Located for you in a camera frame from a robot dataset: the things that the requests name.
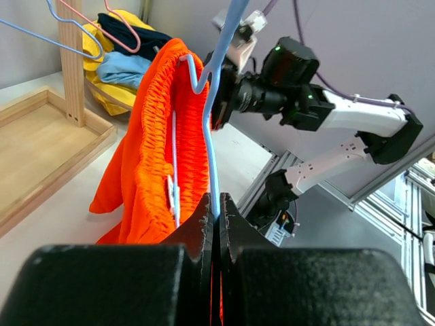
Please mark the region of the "orange shorts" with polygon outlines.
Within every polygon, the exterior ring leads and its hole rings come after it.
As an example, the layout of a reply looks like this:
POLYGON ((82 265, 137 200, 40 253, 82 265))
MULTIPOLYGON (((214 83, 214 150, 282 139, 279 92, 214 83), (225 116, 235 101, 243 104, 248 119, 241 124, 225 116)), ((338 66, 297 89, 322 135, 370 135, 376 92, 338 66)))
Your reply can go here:
POLYGON ((202 131, 206 90, 192 91, 189 49, 168 41, 139 86, 125 136, 99 183, 89 210, 124 209, 99 243, 156 244, 187 221, 209 187, 202 131))

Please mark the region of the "yellow shorts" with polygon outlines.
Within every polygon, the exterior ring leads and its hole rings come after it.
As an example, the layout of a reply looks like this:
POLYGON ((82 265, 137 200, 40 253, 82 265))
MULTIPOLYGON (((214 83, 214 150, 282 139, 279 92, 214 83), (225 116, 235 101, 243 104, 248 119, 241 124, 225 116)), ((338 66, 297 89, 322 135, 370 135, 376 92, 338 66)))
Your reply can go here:
MULTIPOLYGON (((142 22, 139 17, 126 11, 126 10, 114 10, 121 15, 130 25, 133 27, 140 27, 143 29, 155 31, 155 29, 142 22)), ((83 27, 94 36, 103 47, 104 54, 114 49, 112 41, 98 30, 92 24, 85 24, 83 27)), ((82 49, 85 53, 95 56, 99 54, 99 48, 97 44, 85 33, 82 32, 82 49)), ((120 115, 126 113, 132 109, 134 105, 137 90, 120 86, 117 84, 105 84, 97 75, 97 68, 103 62, 104 55, 97 60, 90 58, 83 59, 84 74, 87 79, 87 84, 90 86, 90 91, 98 102, 102 104, 104 109, 110 115, 120 115)))

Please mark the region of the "pink hanger of yellow shorts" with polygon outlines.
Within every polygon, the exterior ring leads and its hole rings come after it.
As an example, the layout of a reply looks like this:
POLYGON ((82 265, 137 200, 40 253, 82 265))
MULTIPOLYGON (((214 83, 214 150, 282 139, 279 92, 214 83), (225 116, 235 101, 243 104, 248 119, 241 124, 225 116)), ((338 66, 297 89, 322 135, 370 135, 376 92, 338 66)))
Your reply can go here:
POLYGON ((84 22, 87 22, 99 30, 106 38, 110 39, 114 44, 130 54, 137 54, 140 51, 140 36, 120 13, 109 6, 108 1, 104 1, 104 6, 108 14, 106 17, 100 16, 99 22, 102 24, 101 26, 83 15, 83 13, 73 5, 74 1, 59 1, 59 3, 77 17, 80 17, 84 22))

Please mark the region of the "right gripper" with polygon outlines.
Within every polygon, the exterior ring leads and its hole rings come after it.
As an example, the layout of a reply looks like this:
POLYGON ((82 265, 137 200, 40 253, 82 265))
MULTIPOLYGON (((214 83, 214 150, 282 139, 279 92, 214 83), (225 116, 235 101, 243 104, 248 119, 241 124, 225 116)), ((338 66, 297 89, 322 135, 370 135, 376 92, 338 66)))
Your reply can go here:
POLYGON ((319 128, 319 86, 310 84, 319 61, 311 50, 271 50, 260 73, 237 72, 225 58, 211 110, 213 129, 221 129, 232 113, 259 113, 296 129, 319 128))

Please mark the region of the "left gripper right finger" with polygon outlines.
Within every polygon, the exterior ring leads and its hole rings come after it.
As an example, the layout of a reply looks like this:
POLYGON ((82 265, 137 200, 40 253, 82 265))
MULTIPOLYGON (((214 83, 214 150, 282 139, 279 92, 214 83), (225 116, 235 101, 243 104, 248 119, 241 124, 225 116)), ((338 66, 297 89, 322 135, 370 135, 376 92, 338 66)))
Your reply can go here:
POLYGON ((377 249, 284 248, 220 196, 224 325, 423 325, 396 260, 377 249))

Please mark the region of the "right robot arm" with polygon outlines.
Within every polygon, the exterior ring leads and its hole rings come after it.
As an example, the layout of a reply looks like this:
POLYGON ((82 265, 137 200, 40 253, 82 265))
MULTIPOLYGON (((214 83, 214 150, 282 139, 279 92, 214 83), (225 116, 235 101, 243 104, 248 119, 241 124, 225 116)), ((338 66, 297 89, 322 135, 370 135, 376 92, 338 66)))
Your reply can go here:
POLYGON ((225 60, 218 69, 219 88, 212 109, 212 126, 221 129, 232 113, 280 115, 282 126, 317 132, 348 128, 355 134, 336 149, 313 160, 286 166, 269 174, 264 191, 247 214, 252 225, 276 221, 291 232, 296 225, 296 201, 322 181, 366 163, 388 165, 403 158, 423 125, 396 95, 386 101, 332 102, 321 86, 311 83, 319 61, 277 46, 264 60, 260 73, 239 74, 225 60))

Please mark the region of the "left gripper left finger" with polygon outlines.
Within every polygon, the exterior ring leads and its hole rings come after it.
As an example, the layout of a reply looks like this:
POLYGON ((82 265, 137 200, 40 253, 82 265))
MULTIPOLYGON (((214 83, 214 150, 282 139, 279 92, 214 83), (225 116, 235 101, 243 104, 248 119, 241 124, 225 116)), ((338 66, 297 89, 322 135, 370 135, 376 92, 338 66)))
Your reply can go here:
POLYGON ((2 325, 209 325, 209 197, 160 244, 46 245, 23 264, 2 325))

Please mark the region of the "blue hanger of grey shorts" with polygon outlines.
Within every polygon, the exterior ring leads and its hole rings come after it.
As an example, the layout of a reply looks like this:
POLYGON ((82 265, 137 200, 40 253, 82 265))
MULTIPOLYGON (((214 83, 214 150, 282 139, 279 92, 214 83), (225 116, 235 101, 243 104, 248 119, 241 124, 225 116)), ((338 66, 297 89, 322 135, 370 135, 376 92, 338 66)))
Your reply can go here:
POLYGON ((70 51, 74 54, 78 54, 84 58, 97 60, 103 57, 103 46, 95 36, 87 31, 78 21, 71 18, 60 17, 54 9, 53 1, 46 0, 46 4, 48 6, 48 10, 51 16, 58 22, 59 41, 55 41, 28 29, 22 28, 21 26, 8 22, 4 19, 1 19, 1 24, 20 31, 21 33, 30 35, 34 38, 48 42, 54 46, 59 47, 60 49, 70 51), (82 36, 82 33, 85 33, 90 38, 90 40, 97 46, 96 54, 90 54, 83 51, 82 41, 79 40, 79 37, 82 36))

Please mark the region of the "light blue shorts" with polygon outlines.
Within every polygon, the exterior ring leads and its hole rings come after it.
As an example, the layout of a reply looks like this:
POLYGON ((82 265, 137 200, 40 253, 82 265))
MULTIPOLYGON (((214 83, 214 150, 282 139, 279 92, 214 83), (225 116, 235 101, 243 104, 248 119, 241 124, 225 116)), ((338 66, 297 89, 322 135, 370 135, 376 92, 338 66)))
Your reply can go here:
POLYGON ((99 79, 106 84, 116 84, 137 90, 151 61, 141 56, 127 56, 120 52, 109 52, 97 68, 99 79))

